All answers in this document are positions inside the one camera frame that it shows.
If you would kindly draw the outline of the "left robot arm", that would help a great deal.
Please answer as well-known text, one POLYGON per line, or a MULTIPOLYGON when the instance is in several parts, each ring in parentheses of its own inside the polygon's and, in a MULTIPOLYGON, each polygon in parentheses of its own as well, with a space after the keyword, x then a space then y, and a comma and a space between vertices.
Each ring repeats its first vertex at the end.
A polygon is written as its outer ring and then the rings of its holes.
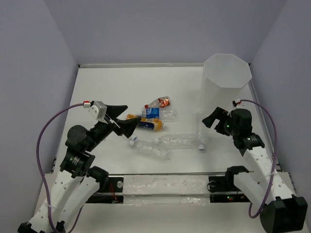
POLYGON ((109 173, 92 165, 95 156, 91 151, 112 132, 130 138, 140 121, 140 118, 118 119, 128 108, 126 105, 84 101, 70 108, 78 106, 87 108, 97 123, 89 130, 81 125, 74 125, 69 129, 65 142, 67 151, 54 184, 49 188, 45 175, 40 170, 46 199, 36 214, 19 226, 19 233, 72 232, 68 225, 77 223, 86 201, 96 192, 104 191, 109 185, 109 173))

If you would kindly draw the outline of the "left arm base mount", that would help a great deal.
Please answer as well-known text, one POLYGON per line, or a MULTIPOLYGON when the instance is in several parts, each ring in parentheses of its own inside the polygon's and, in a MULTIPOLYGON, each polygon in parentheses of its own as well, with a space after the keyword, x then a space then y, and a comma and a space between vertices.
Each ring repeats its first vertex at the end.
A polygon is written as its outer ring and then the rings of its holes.
POLYGON ((123 176, 110 176, 107 185, 101 186, 86 203, 122 204, 124 199, 123 185, 123 176))

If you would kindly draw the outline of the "clear bottle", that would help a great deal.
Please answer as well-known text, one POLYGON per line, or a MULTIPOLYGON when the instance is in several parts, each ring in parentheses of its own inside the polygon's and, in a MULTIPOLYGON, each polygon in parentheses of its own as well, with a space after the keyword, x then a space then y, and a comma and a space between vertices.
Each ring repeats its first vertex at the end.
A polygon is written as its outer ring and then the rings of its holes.
POLYGON ((129 147, 144 157, 160 161, 169 161, 170 159, 170 151, 160 148, 151 142, 138 139, 131 140, 129 141, 129 147))
POLYGON ((166 134, 155 138, 154 143, 168 150, 191 149, 196 145, 194 134, 166 134))
POLYGON ((202 120, 204 119, 202 112, 197 112, 195 114, 195 126, 196 126, 196 140, 199 151, 206 150, 206 132, 205 125, 202 120))

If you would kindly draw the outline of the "blue label plastic bottle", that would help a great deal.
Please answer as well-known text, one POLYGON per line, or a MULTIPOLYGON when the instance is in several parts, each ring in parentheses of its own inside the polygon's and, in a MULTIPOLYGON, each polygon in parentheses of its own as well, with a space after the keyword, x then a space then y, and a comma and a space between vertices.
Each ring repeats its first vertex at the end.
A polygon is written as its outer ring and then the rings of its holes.
POLYGON ((141 116, 151 119, 160 119, 161 121, 174 121, 176 119, 176 110, 172 108, 147 108, 141 111, 141 116))

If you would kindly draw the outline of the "red label plastic bottle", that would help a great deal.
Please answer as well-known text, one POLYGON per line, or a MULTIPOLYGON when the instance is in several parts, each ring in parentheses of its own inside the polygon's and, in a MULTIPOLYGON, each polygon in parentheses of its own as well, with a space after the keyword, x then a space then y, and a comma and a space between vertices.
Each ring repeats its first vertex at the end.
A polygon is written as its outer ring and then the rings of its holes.
POLYGON ((150 104, 144 105, 144 108, 164 108, 171 105, 171 100, 168 96, 160 97, 150 104))

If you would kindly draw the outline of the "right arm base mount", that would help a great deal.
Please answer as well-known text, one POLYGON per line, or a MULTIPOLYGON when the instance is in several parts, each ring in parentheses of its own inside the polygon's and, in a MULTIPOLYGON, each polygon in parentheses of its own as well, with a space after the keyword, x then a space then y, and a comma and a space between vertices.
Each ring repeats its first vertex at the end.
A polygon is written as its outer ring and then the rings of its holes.
POLYGON ((207 190, 210 203, 250 202, 241 190, 226 183, 225 176, 209 176, 207 190))

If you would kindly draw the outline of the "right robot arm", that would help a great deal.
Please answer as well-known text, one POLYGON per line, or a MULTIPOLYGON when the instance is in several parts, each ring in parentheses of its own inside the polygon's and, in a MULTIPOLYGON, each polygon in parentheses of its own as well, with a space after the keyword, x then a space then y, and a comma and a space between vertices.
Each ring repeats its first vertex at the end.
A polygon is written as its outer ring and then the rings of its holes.
POLYGON ((308 204, 284 183, 268 155, 265 144, 253 132, 252 115, 249 110, 236 108, 232 111, 217 107, 202 123, 215 131, 231 136, 236 149, 250 165, 232 166, 227 169, 224 185, 228 190, 239 189, 251 202, 251 218, 260 218, 267 233, 289 233, 303 229, 308 204))

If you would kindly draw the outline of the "orange label plastic bottle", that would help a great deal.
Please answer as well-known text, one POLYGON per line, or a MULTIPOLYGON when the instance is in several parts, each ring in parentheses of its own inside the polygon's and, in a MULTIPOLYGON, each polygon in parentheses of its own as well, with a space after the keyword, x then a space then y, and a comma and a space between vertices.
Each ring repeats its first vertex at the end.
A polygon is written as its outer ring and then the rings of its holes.
POLYGON ((166 128, 166 125, 157 118, 145 118, 140 116, 140 122, 138 123, 137 128, 160 131, 164 130, 166 128))

